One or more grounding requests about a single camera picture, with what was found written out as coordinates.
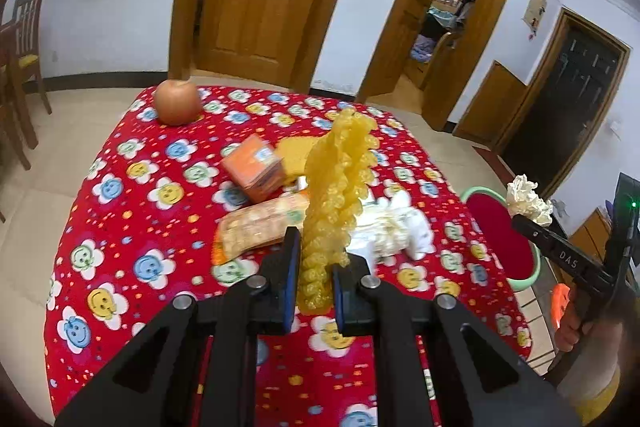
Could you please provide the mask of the right hand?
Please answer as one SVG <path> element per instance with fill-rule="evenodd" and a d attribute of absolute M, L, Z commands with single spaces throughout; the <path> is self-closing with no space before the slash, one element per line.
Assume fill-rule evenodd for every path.
<path fill-rule="evenodd" d="M 620 345 L 624 325 L 617 317 L 602 313 L 594 321 L 578 309 L 580 291 L 574 287 L 554 334 L 555 346 L 563 355 L 576 358 L 556 389 L 571 403 L 594 399 L 614 381 L 620 368 Z"/>

